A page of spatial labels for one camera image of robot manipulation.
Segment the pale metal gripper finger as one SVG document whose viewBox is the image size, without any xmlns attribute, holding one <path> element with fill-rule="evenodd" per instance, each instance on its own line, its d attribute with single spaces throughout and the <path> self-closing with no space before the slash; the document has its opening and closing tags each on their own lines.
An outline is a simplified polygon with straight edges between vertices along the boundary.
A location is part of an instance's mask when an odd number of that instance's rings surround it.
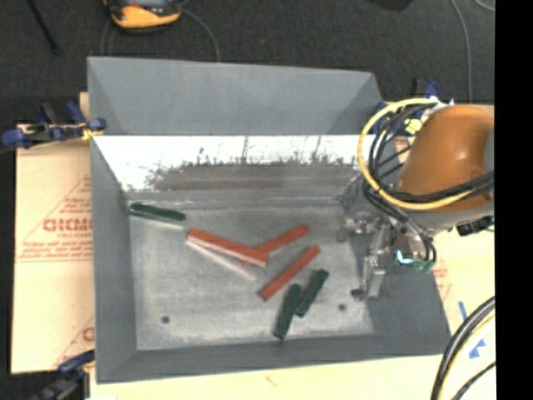
<svg viewBox="0 0 533 400">
<path fill-rule="evenodd" d="M 364 257 L 359 265 L 359 285 L 351 290 L 351 295 L 357 301 L 364 300 L 368 297 L 371 282 L 371 259 Z"/>
<path fill-rule="evenodd" d="M 367 297 L 378 298 L 381 285 L 386 276 L 386 268 L 377 262 L 372 262 L 368 267 L 367 276 Z"/>
</svg>

